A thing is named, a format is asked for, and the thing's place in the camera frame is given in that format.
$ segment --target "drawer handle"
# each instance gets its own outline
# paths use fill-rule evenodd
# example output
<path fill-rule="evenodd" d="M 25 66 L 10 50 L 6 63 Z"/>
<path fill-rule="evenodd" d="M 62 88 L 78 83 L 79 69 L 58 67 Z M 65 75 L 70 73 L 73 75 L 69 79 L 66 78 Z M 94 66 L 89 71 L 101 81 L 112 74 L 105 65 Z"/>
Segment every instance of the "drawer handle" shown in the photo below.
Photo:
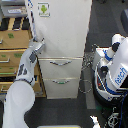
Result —
<path fill-rule="evenodd" d="M 1 92 L 7 92 L 8 90 L 5 90 L 4 89 L 4 85 L 2 86 L 2 88 L 1 88 Z"/>
<path fill-rule="evenodd" d="M 2 44 L 2 42 L 3 42 L 3 40 L 1 39 L 1 40 L 0 40 L 0 44 Z"/>
<path fill-rule="evenodd" d="M 10 59 L 8 58 L 8 60 L 5 61 L 0 61 L 0 63 L 9 63 Z"/>
<path fill-rule="evenodd" d="M 66 65 L 66 64 L 69 64 L 71 62 L 72 62 L 71 60 L 67 60 L 66 62 L 65 61 L 50 61 L 50 63 L 55 64 L 55 65 L 59 65 L 59 66 Z"/>
<path fill-rule="evenodd" d="M 57 84 L 66 84 L 69 82 L 69 80 L 53 80 L 52 82 L 55 82 Z"/>
<path fill-rule="evenodd" d="M 16 74 L 16 71 L 15 72 L 1 72 L 0 75 L 14 75 Z"/>

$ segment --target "gray drawer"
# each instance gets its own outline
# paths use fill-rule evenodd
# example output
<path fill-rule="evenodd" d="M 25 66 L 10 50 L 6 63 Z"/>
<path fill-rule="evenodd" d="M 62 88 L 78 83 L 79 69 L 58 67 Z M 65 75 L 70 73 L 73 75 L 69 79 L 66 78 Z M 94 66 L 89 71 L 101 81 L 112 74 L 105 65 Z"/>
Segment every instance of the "gray drawer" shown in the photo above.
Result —
<path fill-rule="evenodd" d="M 1 5 L 25 5 L 24 0 L 0 0 Z"/>
<path fill-rule="evenodd" d="M 79 79 L 43 80 L 47 99 L 77 98 Z"/>
<path fill-rule="evenodd" d="M 44 79 L 80 78 L 82 59 L 39 59 Z"/>
<path fill-rule="evenodd" d="M 25 6 L 1 6 L 5 17 L 26 17 L 27 11 Z"/>

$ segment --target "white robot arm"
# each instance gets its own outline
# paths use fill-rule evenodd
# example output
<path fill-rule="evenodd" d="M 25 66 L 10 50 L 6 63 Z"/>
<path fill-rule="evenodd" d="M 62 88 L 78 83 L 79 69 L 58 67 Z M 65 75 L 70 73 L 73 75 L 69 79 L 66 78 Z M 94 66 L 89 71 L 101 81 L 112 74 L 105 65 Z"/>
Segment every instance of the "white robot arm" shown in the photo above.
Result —
<path fill-rule="evenodd" d="M 33 43 L 22 55 L 18 73 L 9 88 L 4 102 L 3 128 L 28 128 L 24 114 L 34 104 L 34 67 L 37 54 L 42 51 L 44 41 Z"/>

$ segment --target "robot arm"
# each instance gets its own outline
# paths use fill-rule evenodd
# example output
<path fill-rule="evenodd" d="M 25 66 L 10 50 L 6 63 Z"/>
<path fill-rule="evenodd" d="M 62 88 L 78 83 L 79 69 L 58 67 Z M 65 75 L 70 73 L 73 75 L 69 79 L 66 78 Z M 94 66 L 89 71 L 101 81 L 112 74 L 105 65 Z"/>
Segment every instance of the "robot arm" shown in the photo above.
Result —
<path fill-rule="evenodd" d="M 21 57 L 16 79 L 10 86 L 4 102 L 3 128 L 28 128 L 24 114 L 31 109 L 35 101 L 31 86 L 35 84 L 36 56 L 43 47 L 44 42 L 34 42 Z"/>
<path fill-rule="evenodd" d="M 118 50 L 119 45 L 125 37 L 121 36 L 120 34 L 115 34 L 112 37 L 112 46 L 108 48 L 107 51 L 104 51 L 104 58 L 100 59 L 100 67 L 102 71 L 108 71 L 109 67 L 112 64 L 113 56 L 115 55 L 116 51 Z"/>
<path fill-rule="evenodd" d="M 20 65 L 15 81 L 26 81 L 31 86 L 35 84 L 34 67 L 37 62 L 37 55 L 42 51 L 44 41 L 41 43 L 33 43 L 22 55 Z"/>

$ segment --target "filing cabinet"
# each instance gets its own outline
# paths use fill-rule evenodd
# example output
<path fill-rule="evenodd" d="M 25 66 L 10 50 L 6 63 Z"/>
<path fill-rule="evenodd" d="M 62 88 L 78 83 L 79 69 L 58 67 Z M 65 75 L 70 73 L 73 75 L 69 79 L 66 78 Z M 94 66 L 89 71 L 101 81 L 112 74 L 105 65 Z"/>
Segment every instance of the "filing cabinet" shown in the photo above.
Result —
<path fill-rule="evenodd" d="M 92 0 L 31 0 L 38 55 L 48 99 L 77 98 Z M 31 8 L 25 0 L 33 28 Z"/>

